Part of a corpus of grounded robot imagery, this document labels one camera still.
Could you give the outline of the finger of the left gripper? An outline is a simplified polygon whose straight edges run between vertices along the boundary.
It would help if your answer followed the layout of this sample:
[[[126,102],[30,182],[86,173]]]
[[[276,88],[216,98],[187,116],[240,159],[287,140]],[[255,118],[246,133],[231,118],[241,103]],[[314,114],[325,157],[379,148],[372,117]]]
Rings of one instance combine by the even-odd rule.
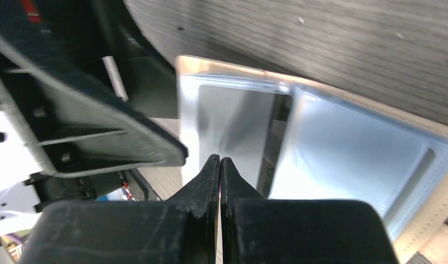
[[[0,1],[0,102],[45,175],[178,167],[188,156],[176,137],[70,62],[19,1]]]

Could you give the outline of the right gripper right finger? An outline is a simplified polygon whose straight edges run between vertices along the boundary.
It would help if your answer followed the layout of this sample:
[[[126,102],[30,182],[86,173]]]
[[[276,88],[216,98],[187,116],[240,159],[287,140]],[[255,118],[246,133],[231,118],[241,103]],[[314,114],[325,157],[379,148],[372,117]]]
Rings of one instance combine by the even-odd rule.
[[[224,263],[397,263],[376,211],[357,200],[266,199],[220,164]]]

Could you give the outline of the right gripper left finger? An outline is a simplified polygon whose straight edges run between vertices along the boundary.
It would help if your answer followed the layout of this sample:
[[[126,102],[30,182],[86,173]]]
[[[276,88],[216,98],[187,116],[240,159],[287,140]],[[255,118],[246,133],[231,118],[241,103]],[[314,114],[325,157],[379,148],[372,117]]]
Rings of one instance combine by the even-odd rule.
[[[21,263],[215,263],[220,157],[165,201],[61,201],[44,209]]]

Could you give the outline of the beige leather card holder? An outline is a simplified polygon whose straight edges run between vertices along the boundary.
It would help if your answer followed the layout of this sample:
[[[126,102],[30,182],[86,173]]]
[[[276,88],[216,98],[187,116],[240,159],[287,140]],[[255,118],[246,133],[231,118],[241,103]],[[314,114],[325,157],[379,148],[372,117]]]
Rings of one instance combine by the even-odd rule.
[[[403,263],[447,219],[448,126],[301,77],[186,55],[175,66],[183,183],[218,154],[271,199],[364,201]]]

